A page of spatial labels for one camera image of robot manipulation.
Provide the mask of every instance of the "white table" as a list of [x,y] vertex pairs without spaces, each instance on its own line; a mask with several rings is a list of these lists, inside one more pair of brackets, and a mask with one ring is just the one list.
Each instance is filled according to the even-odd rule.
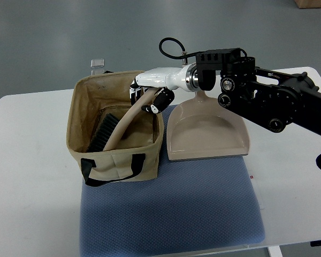
[[[314,69],[281,71],[307,71],[321,92]],[[65,142],[72,92],[0,100],[0,256],[79,256],[82,176]],[[218,94],[219,86],[208,92]],[[175,95],[174,104],[194,96],[178,90]],[[320,240],[321,171],[315,158],[321,137],[295,124],[274,134],[245,122],[251,148],[244,160],[254,176],[265,240],[200,253]]]

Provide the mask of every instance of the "brush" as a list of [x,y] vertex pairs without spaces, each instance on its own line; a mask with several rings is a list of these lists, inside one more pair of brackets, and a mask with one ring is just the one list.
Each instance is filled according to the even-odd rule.
[[141,107],[150,102],[158,90],[159,88],[148,89],[129,108],[121,120],[112,114],[107,114],[93,136],[87,152],[101,152],[115,149],[131,121],[141,111]]
[[109,137],[119,123],[119,119],[113,114],[107,114],[96,130],[87,149],[88,153],[103,151]]

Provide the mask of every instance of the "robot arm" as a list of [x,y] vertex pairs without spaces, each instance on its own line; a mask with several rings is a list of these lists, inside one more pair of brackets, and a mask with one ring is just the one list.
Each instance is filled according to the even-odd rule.
[[[285,74],[261,69],[255,66],[255,58],[248,57],[241,48],[208,50],[174,59],[192,56],[196,58],[195,64],[182,69],[157,68],[141,73],[131,87],[136,84],[137,87],[163,87],[165,92],[172,93],[170,98],[156,97],[153,105],[160,108],[154,110],[161,112],[173,100],[172,90],[212,90],[216,71],[220,71],[218,103],[223,108],[275,133],[295,123],[321,135],[321,93],[306,72]],[[262,84],[257,81],[257,76],[276,79],[278,84]],[[321,155],[316,163],[321,169]]]

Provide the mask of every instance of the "wooden brush handle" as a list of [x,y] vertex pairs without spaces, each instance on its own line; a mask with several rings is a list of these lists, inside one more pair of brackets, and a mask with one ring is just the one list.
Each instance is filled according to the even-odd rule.
[[125,113],[122,119],[118,122],[117,126],[113,130],[111,136],[109,137],[105,147],[103,148],[104,151],[113,150],[116,148],[118,142],[120,141],[121,137],[125,133],[127,127],[134,119],[134,117],[141,111],[141,107],[152,100],[155,97],[155,94],[159,88],[149,88],[136,102],[132,105],[131,108]]

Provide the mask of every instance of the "box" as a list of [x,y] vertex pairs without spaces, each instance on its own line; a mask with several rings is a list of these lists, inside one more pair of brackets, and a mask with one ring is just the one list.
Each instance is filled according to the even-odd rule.
[[321,0],[295,0],[297,6],[301,8],[321,8]]

